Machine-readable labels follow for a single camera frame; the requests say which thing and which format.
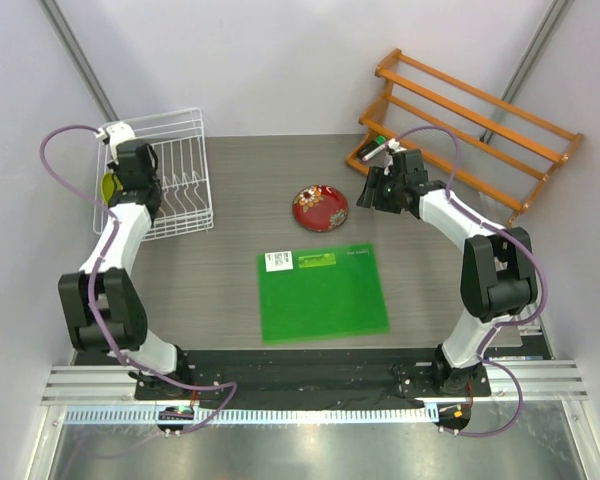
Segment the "red floral plate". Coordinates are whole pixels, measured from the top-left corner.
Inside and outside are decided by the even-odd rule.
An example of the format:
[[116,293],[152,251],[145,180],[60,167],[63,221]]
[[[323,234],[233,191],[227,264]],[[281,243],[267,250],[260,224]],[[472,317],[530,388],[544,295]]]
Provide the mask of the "red floral plate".
[[328,185],[309,186],[301,190],[292,203],[296,222],[313,232],[326,233],[340,227],[348,213],[344,194]]

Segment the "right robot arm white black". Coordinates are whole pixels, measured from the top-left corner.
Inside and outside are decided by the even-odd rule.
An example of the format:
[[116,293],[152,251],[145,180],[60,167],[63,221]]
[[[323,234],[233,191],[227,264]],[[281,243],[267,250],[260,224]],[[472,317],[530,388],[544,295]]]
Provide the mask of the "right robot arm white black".
[[460,396],[482,364],[502,323],[538,295],[529,234],[506,229],[466,205],[442,181],[429,178],[420,150],[394,142],[389,163],[370,167],[356,204],[387,213],[408,212],[436,228],[462,254],[463,310],[451,335],[435,350],[429,377],[441,396]]

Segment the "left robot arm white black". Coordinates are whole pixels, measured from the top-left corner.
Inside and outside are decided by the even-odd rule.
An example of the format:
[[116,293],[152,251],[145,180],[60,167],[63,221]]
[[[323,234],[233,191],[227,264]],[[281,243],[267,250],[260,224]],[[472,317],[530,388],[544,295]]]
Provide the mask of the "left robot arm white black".
[[161,204],[158,157],[148,142],[131,139],[112,148],[108,167],[119,186],[107,202],[105,230],[80,270],[58,282],[69,338],[80,352],[120,357],[141,369],[137,380],[180,399],[193,385],[186,355],[149,330],[130,277]]

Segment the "orange wooden shelf rack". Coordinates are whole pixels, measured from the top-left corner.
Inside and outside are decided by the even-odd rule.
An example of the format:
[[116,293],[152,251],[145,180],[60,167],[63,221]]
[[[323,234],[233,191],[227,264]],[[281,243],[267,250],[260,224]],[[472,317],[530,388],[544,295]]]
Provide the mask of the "orange wooden shelf rack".
[[438,170],[453,166],[461,147],[458,182],[476,191],[485,213],[513,225],[571,158],[584,136],[484,90],[391,50],[374,70],[382,86],[360,114],[363,140],[346,163],[365,174],[374,158],[362,151],[376,138],[397,138],[422,151]]

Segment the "lime green plate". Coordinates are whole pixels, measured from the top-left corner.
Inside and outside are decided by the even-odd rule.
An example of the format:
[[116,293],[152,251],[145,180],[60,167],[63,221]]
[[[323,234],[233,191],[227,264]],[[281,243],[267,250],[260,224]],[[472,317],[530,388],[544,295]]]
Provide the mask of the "lime green plate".
[[103,203],[108,206],[114,194],[122,190],[122,184],[113,172],[106,173],[100,184],[100,191]]

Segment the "green capped marker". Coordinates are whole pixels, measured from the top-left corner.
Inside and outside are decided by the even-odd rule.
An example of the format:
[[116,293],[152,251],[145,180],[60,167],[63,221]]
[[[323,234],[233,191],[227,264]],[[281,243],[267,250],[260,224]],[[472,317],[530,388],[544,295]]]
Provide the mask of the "green capped marker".
[[356,158],[362,162],[368,162],[383,150],[386,142],[387,139],[384,136],[377,136],[357,151]]

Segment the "green cutting mat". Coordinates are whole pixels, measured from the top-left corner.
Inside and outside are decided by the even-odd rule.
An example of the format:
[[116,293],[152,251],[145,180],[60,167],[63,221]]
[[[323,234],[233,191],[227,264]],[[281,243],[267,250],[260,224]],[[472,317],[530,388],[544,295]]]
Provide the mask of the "green cutting mat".
[[261,338],[281,345],[390,331],[371,244],[261,253]]

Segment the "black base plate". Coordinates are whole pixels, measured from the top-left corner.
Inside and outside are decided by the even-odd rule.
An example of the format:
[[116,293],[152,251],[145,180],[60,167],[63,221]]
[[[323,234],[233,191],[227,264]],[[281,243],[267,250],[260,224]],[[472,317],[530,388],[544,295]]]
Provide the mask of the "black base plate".
[[189,350],[186,356],[194,384],[237,385],[198,393],[204,408],[227,400],[229,408],[244,410],[387,410],[491,394],[484,367],[465,383],[436,386],[432,348]]

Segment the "aluminium rail frame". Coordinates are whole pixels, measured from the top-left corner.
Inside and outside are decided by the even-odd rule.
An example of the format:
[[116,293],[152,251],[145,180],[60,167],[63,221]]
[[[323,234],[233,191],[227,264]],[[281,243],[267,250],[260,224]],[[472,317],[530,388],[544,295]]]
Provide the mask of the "aluminium rail frame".
[[[530,401],[586,401],[588,394],[576,364],[569,360],[507,360],[502,363]],[[138,404],[139,387],[120,366],[66,366],[51,369],[41,404]]]

